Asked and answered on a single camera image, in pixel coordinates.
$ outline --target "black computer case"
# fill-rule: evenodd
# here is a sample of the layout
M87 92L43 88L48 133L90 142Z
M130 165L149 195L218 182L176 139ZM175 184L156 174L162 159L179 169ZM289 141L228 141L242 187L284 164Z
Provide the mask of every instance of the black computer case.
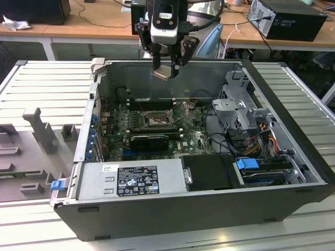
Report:
M63 25L70 12L69 0L2 0L0 20L5 15L15 21Z
M267 38L314 41L327 15L300 0L254 0L248 20L271 16L252 24Z

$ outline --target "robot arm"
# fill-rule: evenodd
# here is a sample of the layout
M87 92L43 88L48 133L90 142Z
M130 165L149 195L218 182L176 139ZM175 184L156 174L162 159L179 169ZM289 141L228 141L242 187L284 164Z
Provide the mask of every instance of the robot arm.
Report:
M187 0L148 0L147 6L149 21L136 24L137 30L143 49L153 58L154 75L167 79L178 75L179 67L188 63L199 44L199 39L190 37L189 33L207 28L216 21L223 11L224 0L221 0L218 14L202 26L187 21ZM166 53L161 53L162 47L167 48ZM161 65L161 56L171 57L171 67Z

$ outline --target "power supply label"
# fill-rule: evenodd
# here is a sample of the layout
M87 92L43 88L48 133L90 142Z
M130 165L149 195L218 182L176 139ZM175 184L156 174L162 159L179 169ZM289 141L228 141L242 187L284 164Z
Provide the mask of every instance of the power supply label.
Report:
M118 196L159 193L157 166L121 167L117 171Z

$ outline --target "white cable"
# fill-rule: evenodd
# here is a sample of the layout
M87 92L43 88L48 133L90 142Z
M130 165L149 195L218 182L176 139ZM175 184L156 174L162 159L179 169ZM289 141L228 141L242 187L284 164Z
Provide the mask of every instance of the white cable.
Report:
M250 22L258 21L258 20L259 20L259 19L256 18L256 19L250 20L249 22L245 22L244 24L248 24L248 23L250 23ZM225 44L225 47L224 47L224 54L223 54L223 56L222 56L223 59L226 58L227 44L228 44L228 40L229 40L230 36L231 36L235 31L242 32L242 31L237 27L237 25L240 25L240 24L241 24L240 22L237 22L237 23L235 24L235 28L236 28L236 30L233 30L233 31L229 34L229 36L227 37L227 41L226 41L226 44Z
M229 34L229 36L227 37L226 44L225 44L224 55L222 56L223 59L226 58L228 40L229 40L230 36L231 36L235 31L239 31L239 32L241 32L241 30L233 30L233 31Z

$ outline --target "floor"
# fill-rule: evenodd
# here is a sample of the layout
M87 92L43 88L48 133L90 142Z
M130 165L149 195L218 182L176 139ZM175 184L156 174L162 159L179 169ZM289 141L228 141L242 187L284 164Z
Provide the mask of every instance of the floor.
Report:
M95 56L90 56L86 44L57 43L52 45L59 60L92 60L96 56L107 59L137 59L137 45L93 45ZM311 59L315 53L285 52L277 55L278 61L286 62L292 70L316 93L320 98L331 87L330 79L334 71L325 71L313 64ZM267 50L256 50L255 61L267 61ZM17 60L47 60L40 43L3 42L0 43L0 83L12 69Z

